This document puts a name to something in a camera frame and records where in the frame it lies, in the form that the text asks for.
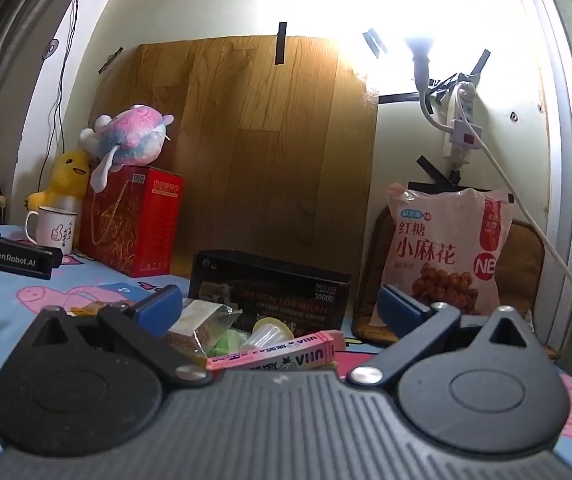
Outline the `pink blue plush toy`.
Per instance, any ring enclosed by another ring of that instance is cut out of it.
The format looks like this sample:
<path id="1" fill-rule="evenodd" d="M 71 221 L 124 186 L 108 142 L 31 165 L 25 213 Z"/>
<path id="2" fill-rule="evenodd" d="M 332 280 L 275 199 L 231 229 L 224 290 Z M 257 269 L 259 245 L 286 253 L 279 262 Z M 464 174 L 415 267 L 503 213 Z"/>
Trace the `pink blue plush toy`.
<path id="1" fill-rule="evenodd" d="M 97 162 L 90 177 L 93 191 L 103 192 L 111 172 L 154 162 L 164 142 L 169 140 L 167 127 L 173 122 L 173 115 L 162 115 L 156 108 L 135 104 L 116 117 L 100 115 L 93 128 L 83 129 L 80 148 Z"/>

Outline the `yellow duck plush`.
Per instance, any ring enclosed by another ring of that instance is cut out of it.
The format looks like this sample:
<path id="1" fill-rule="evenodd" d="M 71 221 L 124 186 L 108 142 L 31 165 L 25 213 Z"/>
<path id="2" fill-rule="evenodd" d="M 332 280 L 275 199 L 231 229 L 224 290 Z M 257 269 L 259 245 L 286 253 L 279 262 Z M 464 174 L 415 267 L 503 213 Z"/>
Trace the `yellow duck plush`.
<path id="1" fill-rule="evenodd" d="M 36 210 L 46 206 L 80 214 L 90 173 L 88 153 L 83 150 L 65 152 L 56 160 L 46 190 L 29 195 L 24 202 L 26 208 Z"/>

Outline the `black wool box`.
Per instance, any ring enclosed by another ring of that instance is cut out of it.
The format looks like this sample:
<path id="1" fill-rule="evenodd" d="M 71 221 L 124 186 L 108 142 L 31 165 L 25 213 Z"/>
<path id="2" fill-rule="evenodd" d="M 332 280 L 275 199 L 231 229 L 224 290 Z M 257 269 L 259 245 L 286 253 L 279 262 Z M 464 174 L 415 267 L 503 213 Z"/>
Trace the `black wool box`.
<path id="1" fill-rule="evenodd" d="M 197 252 L 189 296 L 240 312 L 234 326 L 250 332 L 261 318 L 277 318 L 295 336 L 339 330 L 348 305 L 349 274 L 301 266 L 231 249 Z"/>

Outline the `white enamel mug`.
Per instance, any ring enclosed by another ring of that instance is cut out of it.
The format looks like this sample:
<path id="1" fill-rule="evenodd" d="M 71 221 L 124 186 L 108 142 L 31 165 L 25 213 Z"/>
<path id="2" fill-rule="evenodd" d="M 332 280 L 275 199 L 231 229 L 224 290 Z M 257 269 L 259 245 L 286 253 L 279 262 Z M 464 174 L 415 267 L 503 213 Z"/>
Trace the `white enamel mug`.
<path id="1" fill-rule="evenodd" d="M 24 234 L 32 244 L 57 248 L 62 255 L 70 255 L 77 216 L 71 210 L 41 206 L 28 212 L 24 220 Z"/>

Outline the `white lamp bulb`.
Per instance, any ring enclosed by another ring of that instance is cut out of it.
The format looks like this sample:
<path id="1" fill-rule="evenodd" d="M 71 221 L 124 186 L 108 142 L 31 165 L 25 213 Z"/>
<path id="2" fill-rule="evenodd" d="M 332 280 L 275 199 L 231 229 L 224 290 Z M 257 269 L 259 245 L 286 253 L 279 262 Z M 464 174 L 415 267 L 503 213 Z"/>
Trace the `white lamp bulb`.
<path id="1" fill-rule="evenodd" d="M 414 63 L 414 80 L 418 92 L 426 92 L 429 87 L 429 52 L 432 40 L 427 37 L 412 37 L 406 40 L 412 51 Z"/>

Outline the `wooden board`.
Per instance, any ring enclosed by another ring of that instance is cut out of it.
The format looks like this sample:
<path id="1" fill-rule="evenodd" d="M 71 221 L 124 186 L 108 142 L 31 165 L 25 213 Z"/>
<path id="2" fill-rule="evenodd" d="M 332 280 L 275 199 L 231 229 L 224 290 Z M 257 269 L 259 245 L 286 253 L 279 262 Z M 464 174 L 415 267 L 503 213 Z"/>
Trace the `wooden board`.
<path id="1" fill-rule="evenodd" d="M 185 180 L 172 270 L 237 249 L 359 274 L 378 99 L 327 39 L 142 44 L 100 76 L 93 115 L 173 116 L 159 168 Z"/>

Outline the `white power strip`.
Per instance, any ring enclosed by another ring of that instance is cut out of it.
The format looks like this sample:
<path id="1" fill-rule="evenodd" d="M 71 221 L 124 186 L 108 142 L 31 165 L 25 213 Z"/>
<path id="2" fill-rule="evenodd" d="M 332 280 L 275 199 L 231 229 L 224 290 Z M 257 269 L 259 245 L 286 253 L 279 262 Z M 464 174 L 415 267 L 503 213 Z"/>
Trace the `white power strip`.
<path id="1" fill-rule="evenodd" d="M 445 135 L 443 156 L 455 169 L 468 165 L 472 153 L 481 148 L 478 139 L 482 129 L 472 117 L 474 99 L 476 85 L 471 81 L 457 82 L 448 95 L 446 118 L 452 132 Z"/>

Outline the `pink fried dough snack bag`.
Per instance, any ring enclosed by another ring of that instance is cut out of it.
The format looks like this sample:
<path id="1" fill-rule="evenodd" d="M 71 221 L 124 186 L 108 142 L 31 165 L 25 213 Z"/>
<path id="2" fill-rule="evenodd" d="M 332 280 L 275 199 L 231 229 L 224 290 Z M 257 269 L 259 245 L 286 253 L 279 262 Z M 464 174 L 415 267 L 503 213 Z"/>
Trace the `pink fried dough snack bag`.
<path id="1" fill-rule="evenodd" d="M 381 283 L 422 304 L 447 302 L 464 314 L 499 306 L 497 263 L 514 218 L 505 190 L 426 194 L 389 186 L 394 222 Z"/>

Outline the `clear nut snack packet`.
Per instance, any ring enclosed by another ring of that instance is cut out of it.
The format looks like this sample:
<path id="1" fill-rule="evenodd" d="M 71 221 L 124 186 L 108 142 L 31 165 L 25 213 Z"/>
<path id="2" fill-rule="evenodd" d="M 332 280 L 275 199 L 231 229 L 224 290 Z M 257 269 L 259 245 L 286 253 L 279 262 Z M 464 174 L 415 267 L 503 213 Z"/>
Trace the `clear nut snack packet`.
<path id="1" fill-rule="evenodd" d="M 208 353 L 242 313 L 242 310 L 226 304 L 190 299 L 163 339 L 183 356 L 203 365 Z"/>

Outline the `pink candy stick box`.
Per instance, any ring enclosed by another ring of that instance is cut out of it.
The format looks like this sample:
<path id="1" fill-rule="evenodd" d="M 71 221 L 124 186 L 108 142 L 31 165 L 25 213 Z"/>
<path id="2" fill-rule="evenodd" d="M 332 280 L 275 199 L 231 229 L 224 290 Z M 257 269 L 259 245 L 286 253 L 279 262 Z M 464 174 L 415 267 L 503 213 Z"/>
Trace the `pink candy stick box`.
<path id="1" fill-rule="evenodd" d="M 210 358 L 205 368 L 212 373 L 222 370 L 313 370 L 329 364 L 338 351 L 345 349 L 339 330 L 322 330 L 272 347 Z"/>

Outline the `red gift box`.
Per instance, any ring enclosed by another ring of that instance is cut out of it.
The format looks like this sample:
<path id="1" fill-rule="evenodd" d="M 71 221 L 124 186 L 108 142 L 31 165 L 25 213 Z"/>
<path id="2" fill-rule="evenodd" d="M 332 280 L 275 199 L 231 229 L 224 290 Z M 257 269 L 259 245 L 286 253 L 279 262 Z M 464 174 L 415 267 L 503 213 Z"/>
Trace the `red gift box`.
<path id="1" fill-rule="evenodd" d="M 79 250 L 130 278 L 170 272 L 184 179 L 150 166 L 125 166 L 103 192 L 86 191 Z"/>

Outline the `clear jelly cup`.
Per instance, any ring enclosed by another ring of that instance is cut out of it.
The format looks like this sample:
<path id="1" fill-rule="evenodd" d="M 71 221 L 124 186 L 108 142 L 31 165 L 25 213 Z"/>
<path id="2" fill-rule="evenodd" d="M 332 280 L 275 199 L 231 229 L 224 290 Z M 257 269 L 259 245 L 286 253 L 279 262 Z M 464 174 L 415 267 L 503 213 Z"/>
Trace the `clear jelly cup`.
<path id="1" fill-rule="evenodd" d="M 260 318 L 240 351 L 260 350 L 295 338 L 290 328 L 278 318 Z"/>

